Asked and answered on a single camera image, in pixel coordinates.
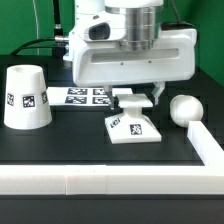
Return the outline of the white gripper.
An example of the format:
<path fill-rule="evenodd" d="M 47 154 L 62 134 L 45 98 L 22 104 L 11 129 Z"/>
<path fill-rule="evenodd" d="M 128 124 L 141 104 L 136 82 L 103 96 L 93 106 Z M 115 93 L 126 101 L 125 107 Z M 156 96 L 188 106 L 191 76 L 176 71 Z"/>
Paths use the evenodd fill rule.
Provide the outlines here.
<path fill-rule="evenodd" d="M 168 81 L 188 80 L 195 73 L 196 30 L 161 30 L 153 47 L 145 51 L 121 51 L 118 41 L 83 40 L 70 35 L 73 81 L 79 87 L 104 86 L 115 109 L 112 86 L 154 83 L 154 103 Z"/>

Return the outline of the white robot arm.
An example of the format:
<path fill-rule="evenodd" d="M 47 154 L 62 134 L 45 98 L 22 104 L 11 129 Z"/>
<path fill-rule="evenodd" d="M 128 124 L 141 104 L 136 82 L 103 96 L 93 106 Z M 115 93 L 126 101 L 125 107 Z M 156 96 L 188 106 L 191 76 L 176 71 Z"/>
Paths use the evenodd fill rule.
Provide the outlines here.
<path fill-rule="evenodd" d="M 102 87 L 107 96 L 120 85 L 152 83 L 158 98 L 168 81 L 195 73 L 197 31 L 161 24 L 164 0 L 76 0 L 69 33 L 73 82 Z"/>

